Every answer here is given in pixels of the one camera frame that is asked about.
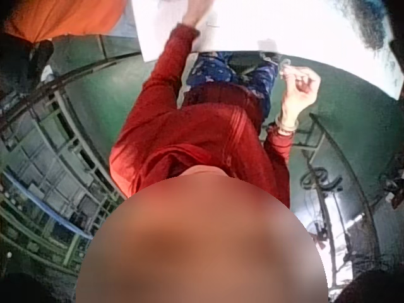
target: person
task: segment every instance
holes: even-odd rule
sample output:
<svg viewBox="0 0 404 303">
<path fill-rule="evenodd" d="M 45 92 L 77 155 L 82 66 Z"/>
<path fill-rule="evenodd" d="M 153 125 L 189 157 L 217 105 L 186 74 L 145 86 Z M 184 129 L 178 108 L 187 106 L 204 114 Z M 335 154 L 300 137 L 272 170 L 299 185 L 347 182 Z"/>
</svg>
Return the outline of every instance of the person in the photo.
<svg viewBox="0 0 404 303">
<path fill-rule="evenodd" d="M 135 28 L 128 8 L 127 0 L 5 0 L 0 7 L 0 90 L 30 93 L 54 52 L 50 40 L 55 37 L 122 35 L 120 29 Z"/>
<path fill-rule="evenodd" d="M 274 62 L 238 77 L 228 67 L 231 53 L 200 54 L 187 81 L 191 89 L 177 109 L 181 76 L 199 34 L 196 25 L 212 2 L 189 0 L 112 148 L 111 176 L 130 197 L 171 177 L 219 173 L 260 187 L 289 207 L 293 134 L 300 112 L 316 101 L 321 78 L 309 68 L 280 71 L 286 82 L 282 112 L 263 146 L 258 134 L 279 72 Z"/>
<path fill-rule="evenodd" d="M 321 258 L 289 210 L 287 169 L 297 116 L 321 80 L 308 68 L 280 71 L 282 114 L 264 146 L 275 62 L 241 77 L 231 53 L 200 54 L 178 109 L 195 28 L 212 4 L 188 1 L 111 151 L 112 178 L 130 198 L 95 234 L 77 303 L 327 300 Z"/>
</svg>

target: wrist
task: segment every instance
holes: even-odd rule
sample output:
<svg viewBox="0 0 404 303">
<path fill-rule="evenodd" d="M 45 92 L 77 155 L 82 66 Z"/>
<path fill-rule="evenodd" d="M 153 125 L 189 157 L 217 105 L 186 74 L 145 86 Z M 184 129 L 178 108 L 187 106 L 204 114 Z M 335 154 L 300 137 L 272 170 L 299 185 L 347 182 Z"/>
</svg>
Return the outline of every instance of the wrist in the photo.
<svg viewBox="0 0 404 303">
<path fill-rule="evenodd" d="M 282 125 L 284 125 L 288 128 L 292 128 L 296 125 L 297 116 L 298 115 L 288 113 L 287 111 L 282 109 L 282 111 L 280 113 L 280 122 Z"/>
<path fill-rule="evenodd" d="M 197 21 L 196 18 L 193 18 L 191 15 L 186 13 L 184 15 L 184 17 L 182 18 L 181 23 L 186 25 L 187 27 L 196 28 L 196 25 L 198 24 L 198 21 Z"/>
</svg>

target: sleeve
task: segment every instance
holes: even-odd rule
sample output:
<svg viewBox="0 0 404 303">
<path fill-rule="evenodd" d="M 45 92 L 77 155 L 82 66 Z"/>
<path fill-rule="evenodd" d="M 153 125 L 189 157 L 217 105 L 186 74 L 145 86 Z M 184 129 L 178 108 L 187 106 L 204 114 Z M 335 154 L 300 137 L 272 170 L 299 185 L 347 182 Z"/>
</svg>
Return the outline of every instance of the sleeve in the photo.
<svg viewBox="0 0 404 303">
<path fill-rule="evenodd" d="M 283 136 L 278 133 L 275 123 L 270 125 L 264 149 L 271 160 L 278 187 L 277 197 L 287 208 L 290 208 L 290 184 L 287 163 L 292 148 L 293 135 Z"/>
<path fill-rule="evenodd" d="M 156 123 L 163 115 L 177 110 L 177 97 L 182 86 L 181 76 L 193 40 L 199 32 L 179 24 L 170 35 L 163 54 L 129 113 L 109 157 L 110 173 L 121 191 L 130 196 L 133 179 L 147 153 L 146 141 L 153 141 Z"/>
<path fill-rule="evenodd" d="M 270 124 L 268 136 L 264 143 L 264 149 L 270 159 L 280 160 L 280 162 L 288 163 L 290 149 L 292 148 L 293 135 L 284 136 L 278 133 L 275 123 Z"/>
<path fill-rule="evenodd" d="M 139 120 L 144 122 L 177 109 L 182 73 L 192 51 L 193 41 L 198 35 L 196 29 L 183 24 L 178 24 L 173 29 L 154 70 L 143 84 L 126 124 Z"/>
</svg>

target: blue pipe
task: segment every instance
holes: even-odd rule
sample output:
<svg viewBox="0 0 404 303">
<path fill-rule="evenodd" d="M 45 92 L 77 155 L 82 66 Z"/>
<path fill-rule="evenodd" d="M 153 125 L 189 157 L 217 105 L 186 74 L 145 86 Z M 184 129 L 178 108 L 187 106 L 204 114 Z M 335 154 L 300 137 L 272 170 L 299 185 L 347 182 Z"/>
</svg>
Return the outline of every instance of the blue pipe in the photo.
<svg viewBox="0 0 404 303">
<path fill-rule="evenodd" d="M 10 180 L 11 183 L 14 184 L 25 196 L 27 196 L 32 202 L 34 202 L 41 210 L 46 212 L 50 217 L 52 217 L 57 223 L 66 227 L 68 230 L 82 236 L 83 238 L 92 240 L 93 236 L 90 234 L 86 234 L 84 231 L 79 229 L 77 226 L 67 221 L 65 218 L 60 216 L 56 211 L 54 211 L 47 203 L 43 202 L 41 199 L 36 197 L 36 195 L 32 194 L 25 186 L 23 186 L 20 182 L 18 182 L 9 172 L 6 170 L 3 171 L 3 174 L 7 179 Z"/>
</svg>

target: bracelet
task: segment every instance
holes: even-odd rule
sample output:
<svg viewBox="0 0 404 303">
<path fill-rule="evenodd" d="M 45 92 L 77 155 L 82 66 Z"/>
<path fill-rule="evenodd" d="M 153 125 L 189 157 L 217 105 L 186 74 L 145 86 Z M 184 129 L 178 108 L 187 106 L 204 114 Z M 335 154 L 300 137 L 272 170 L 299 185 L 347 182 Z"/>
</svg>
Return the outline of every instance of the bracelet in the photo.
<svg viewBox="0 0 404 303">
<path fill-rule="evenodd" d="M 280 113 L 276 116 L 275 118 L 275 124 L 276 126 L 278 126 L 278 128 L 284 132 L 284 133 L 290 133 L 293 134 L 294 132 L 296 132 L 296 129 L 299 127 L 299 121 L 296 120 L 296 123 L 293 127 L 288 127 L 286 125 L 283 125 L 281 120 L 280 120 Z"/>
</svg>

